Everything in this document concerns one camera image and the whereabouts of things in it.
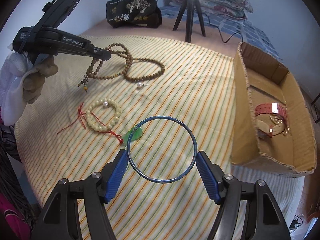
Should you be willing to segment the left gloved hand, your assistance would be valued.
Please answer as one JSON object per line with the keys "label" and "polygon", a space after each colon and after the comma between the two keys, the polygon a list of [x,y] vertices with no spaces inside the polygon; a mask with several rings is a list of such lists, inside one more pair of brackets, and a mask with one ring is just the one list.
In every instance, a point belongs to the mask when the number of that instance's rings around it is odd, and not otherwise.
{"label": "left gloved hand", "polygon": [[26,105],[39,98],[46,78],[57,72],[52,55],[41,55],[33,64],[26,52],[10,53],[1,68],[1,122],[15,124]]}

